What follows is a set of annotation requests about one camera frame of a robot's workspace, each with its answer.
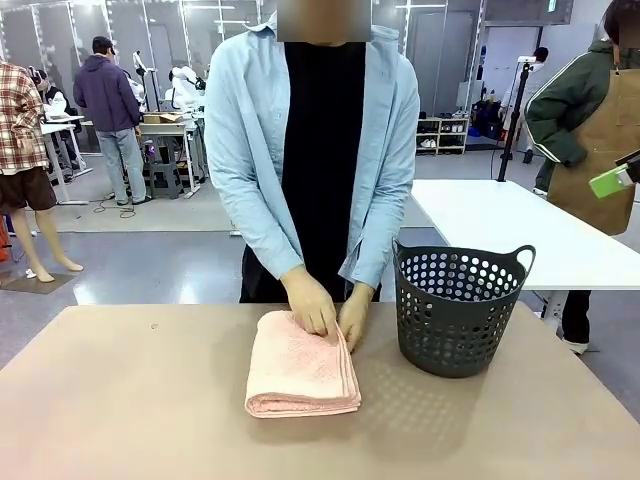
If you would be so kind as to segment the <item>white standing desk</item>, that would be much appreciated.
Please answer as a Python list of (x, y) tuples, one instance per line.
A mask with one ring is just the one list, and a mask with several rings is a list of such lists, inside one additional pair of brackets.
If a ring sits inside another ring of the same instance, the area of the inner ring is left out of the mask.
[(68, 155), (68, 151), (66, 148), (66, 144), (63, 142), (60, 132), (61, 131), (69, 131), (71, 140), (74, 146), (74, 151), (76, 152), (76, 158), (79, 165), (79, 172), (74, 173), (71, 172), (73, 178), (78, 178), (84, 175), (87, 175), (93, 171), (92, 168), (89, 168), (84, 161), (77, 144), (77, 140), (74, 133), (74, 125), (71, 123), (63, 123), (61, 119), (56, 122), (51, 123), (42, 123), (41, 124), (41, 132), (43, 134), (44, 143), (47, 151), (47, 155), (50, 161), (50, 164), (53, 166), (55, 178), (58, 181), (58, 186), (61, 189), (61, 197), (58, 199), (58, 204), (60, 206), (87, 206), (89, 204), (88, 200), (73, 200), (68, 193), (66, 183), (64, 181), (64, 174), (60, 166), (59, 156), (57, 154), (57, 150), (53, 143), (53, 138), (56, 139), (58, 145), (60, 147), (61, 154), (68, 161), (71, 162), (70, 157)]

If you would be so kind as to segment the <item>person's right forearm blue sleeve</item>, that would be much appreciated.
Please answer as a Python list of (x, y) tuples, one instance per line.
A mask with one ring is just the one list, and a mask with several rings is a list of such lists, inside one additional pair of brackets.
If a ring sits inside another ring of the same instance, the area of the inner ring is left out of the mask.
[(274, 278), (283, 279), (302, 266), (301, 257), (248, 173), (236, 167), (215, 167), (211, 178), (236, 230)]

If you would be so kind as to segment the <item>dark bags pile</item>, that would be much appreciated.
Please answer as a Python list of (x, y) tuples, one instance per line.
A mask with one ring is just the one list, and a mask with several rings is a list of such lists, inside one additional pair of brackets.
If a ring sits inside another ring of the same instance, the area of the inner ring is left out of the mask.
[(503, 128), (501, 110), (502, 103), (496, 99), (494, 90), (475, 102), (471, 110), (471, 130), (474, 135), (499, 140)]

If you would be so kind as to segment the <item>person in brown apron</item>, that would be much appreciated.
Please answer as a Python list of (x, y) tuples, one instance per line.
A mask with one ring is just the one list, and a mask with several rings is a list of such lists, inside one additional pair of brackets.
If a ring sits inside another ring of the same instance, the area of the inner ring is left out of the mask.
[(640, 149), (640, 0), (612, 0), (605, 39), (558, 71), (529, 100), (526, 125), (546, 160), (535, 189), (595, 229), (626, 232), (635, 190), (598, 199), (589, 179)]

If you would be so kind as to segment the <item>dark grey perforated basket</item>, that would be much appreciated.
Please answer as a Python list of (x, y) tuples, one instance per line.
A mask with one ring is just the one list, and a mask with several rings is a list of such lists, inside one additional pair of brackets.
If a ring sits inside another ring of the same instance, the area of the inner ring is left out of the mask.
[(475, 376), (492, 362), (536, 257), (393, 242), (397, 339), (420, 370), (450, 379)]

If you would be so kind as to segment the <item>mannequin in plaid shirt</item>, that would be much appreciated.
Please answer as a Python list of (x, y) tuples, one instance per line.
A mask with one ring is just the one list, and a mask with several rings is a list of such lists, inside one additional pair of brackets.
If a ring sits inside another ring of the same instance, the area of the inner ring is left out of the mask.
[(50, 283), (54, 277), (37, 255), (27, 208), (34, 211), (54, 259), (73, 272), (83, 267), (65, 255), (51, 216), (57, 199), (48, 178), (43, 116), (43, 103), (27, 71), (0, 59), (0, 214), (11, 218), (33, 274), (40, 282)]

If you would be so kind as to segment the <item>person in light blue shirt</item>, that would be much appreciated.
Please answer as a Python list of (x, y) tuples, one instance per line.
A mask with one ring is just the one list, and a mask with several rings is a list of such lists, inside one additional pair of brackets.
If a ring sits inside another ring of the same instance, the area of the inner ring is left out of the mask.
[[(236, 167), (256, 181), (302, 266), (336, 303), (354, 284), (347, 255), (358, 173), (414, 165), (420, 110), (411, 62), (396, 30), (366, 42), (283, 42), (275, 18), (213, 52), (204, 102), (210, 177)], [(240, 299), (284, 303), (286, 291), (245, 242)]]

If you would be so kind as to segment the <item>person in purple hoodie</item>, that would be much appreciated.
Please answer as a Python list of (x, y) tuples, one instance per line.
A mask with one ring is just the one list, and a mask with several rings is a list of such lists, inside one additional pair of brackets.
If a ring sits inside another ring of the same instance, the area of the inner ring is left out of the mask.
[(111, 40), (94, 37), (92, 51), (75, 76), (74, 100), (93, 124), (116, 203), (147, 203), (151, 198), (142, 173), (138, 102), (128, 76), (115, 63)]

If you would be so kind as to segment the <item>pink fluffy towel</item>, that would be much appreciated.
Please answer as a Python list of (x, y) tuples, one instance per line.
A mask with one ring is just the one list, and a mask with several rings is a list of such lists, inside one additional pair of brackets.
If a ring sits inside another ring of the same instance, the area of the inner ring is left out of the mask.
[(253, 342), (245, 409), (255, 418), (340, 415), (361, 406), (345, 339), (306, 332), (288, 311), (261, 317)]

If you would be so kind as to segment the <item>grey mannequin base plate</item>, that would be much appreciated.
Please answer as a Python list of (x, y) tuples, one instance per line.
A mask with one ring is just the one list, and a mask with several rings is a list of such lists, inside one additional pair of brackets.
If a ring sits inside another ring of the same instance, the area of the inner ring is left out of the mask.
[(17, 277), (0, 286), (2, 291), (21, 292), (48, 295), (76, 278), (75, 275), (56, 273), (52, 282), (41, 282), (37, 277), (28, 278), (27, 275)]

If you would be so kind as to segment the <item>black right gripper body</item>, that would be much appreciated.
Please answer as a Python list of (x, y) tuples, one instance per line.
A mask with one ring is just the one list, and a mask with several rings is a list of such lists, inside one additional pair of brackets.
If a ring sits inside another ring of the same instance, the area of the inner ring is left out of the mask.
[(616, 179), (620, 185), (640, 184), (640, 151), (620, 158), (616, 166)]

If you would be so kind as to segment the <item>white table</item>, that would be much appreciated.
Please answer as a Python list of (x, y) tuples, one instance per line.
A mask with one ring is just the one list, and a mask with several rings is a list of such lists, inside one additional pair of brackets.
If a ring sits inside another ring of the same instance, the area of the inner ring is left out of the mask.
[(575, 290), (640, 291), (640, 254), (511, 181), (416, 180), (412, 196), (448, 245), (536, 258), (524, 289), (548, 299), (560, 320)]

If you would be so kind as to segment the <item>person's right hand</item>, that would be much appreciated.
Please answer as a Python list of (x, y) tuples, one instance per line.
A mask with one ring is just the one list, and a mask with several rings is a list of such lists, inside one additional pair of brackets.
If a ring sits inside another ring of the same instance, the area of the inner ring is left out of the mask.
[(326, 289), (302, 265), (280, 278), (290, 309), (298, 323), (312, 335), (333, 340), (336, 336), (336, 310)]

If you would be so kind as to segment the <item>white shoe rack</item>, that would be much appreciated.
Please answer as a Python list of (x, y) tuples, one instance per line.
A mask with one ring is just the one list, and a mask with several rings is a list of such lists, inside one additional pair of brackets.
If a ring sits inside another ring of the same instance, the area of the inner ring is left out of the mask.
[(425, 117), (418, 120), (416, 153), (463, 154), (469, 129), (468, 117)]

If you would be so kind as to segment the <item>seated person in varsity jacket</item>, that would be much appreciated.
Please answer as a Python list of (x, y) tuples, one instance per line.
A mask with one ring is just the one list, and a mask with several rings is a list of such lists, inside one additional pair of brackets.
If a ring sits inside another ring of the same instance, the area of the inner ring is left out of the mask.
[[(63, 116), (74, 117), (78, 115), (77, 110), (70, 105), (63, 91), (49, 82), (47, 74), (43, 70), (37, 70), (30, 66), (28, 71), (44, 104), (47, 119), (62, 118)], [(64, 142), (69, 156), (69, 161), (61, 157), (62, 165), (70, 170), (79, 170), (80, 165), (71, 138), (71, 131), (61, 131), (59, 136)]]

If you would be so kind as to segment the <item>person's left hand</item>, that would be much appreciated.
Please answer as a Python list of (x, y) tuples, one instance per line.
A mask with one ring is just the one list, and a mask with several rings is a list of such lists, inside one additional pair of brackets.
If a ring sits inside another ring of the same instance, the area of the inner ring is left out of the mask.
[(374, 289), (364, 283), (356, 283), (349, 298), (341, 306), (338, 325), (345, 339), (347, 349), (352, 353), (361, 340), (368, 310), (374, 296)]

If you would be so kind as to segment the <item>grey workbench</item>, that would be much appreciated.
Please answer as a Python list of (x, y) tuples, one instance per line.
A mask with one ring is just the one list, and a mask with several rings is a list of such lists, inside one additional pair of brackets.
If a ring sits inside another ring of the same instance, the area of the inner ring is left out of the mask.
[(150, 163), (174, 162), (182, 182), (180, 196), (190, 199), (201, 189), (208, 178), (203, 127), (201, 119), (139, 126), (148, 184)]

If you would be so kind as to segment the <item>grey plastic stool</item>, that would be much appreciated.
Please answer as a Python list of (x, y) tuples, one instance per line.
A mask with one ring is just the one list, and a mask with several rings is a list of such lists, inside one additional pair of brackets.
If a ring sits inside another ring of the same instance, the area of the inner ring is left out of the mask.
[(178, 199), (182, 193), (182, 182), (176, 164), (150, 163), (149, 187), (154, 199)]

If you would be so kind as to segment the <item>person's left forearm blue sleeve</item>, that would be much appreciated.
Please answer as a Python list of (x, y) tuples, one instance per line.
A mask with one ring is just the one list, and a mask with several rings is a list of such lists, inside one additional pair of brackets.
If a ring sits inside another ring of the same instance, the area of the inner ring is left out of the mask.
[(404, 218), (415, 168), (384, 165), (378, 176), (358, 173), (352, 196), (347, 255), (338, 274), (376, 289)]

